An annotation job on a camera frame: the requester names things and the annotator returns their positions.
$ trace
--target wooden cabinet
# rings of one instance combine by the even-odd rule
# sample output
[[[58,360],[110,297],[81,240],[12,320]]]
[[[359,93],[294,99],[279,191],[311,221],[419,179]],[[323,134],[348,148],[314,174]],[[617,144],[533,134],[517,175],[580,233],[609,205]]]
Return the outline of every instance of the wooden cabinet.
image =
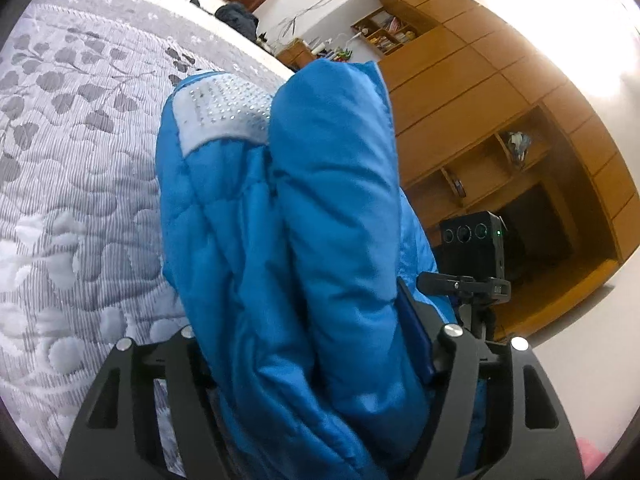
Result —
[[[636,250],[638,190],[591,105],[514,28],[472,0],[380,1],[425,27],[380,61],[401,185],[434,246],[452,216],[490,210],[511,225],[497,336],[527,336]],[[523,162],[508,149],[516,132],[531,140]]]
[[[398,136],[400,183],[414,184],[526,108],[501,75],[473,87]]]

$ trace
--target quilted bedspread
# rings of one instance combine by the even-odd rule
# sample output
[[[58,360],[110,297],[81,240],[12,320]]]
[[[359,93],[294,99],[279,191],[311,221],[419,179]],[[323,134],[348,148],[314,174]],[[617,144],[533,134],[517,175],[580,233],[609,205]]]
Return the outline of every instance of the quilted bedspread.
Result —
[[[186,323],[161,272],[154,152],[166,98],[198,70],[267,92],[282,82],[208,45],[215,62],[124,20],[36,2],[0,52],[0,397],[54,472],[112,345]],[[180,472],[161,385],[157,396]]]

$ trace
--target pink object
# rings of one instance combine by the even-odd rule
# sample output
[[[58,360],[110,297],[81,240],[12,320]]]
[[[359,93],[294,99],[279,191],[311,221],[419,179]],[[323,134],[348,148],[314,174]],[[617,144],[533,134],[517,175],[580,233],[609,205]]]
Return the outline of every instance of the pink object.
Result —
[[[602,463],[606,455],[586,438],[578,438],[576,442],[578,443],[578,451],[580,451],[584,474],[588,477],[596,471],[596,468]]]

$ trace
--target black metal bracket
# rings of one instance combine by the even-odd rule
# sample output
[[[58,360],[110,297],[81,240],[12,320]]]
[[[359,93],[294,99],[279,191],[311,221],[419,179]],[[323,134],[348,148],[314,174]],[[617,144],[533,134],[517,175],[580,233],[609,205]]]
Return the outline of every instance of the black metal bracket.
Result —
[[[582,480],[569,422],[524,339],[509,344],[475,338],[444,325],[431,305],[415,301],[399,280],[430,339],[436,377],[431,414],[402,480],[456,480],[468,439],[479,380],[487,383],[487,424],[478,470],[466,480]],[[167,480],[154,400],[166,380],[172,423],[189,480],[238,475],[216,423],[209,375],[190,326],[161,344],[118,341],[80,409],[63,456],[62,480]]]
[[[190,326],[161,344],[118,341],[74,423],[63,480],[181,479],[166,468],[154,379],[166,380],[171,420],[188,479],[235,478],[207,395],[215,389]]]
[[[399,280],[431,341],[436,399],[401,480],[459,479],[478,381],[487,384],[487,424],[478,469],[465,480],[583,480],[575,437],[530,345],[480,340],[444,324]]]

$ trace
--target black camera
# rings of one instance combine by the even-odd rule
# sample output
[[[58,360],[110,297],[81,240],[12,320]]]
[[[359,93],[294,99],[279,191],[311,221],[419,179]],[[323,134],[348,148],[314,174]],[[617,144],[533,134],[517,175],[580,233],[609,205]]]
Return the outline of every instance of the black camera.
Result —
[[[443,274],[471,276],[477,281],[504,279],[504,226],[482,211],[440,223],[442,246],[438,268]]]

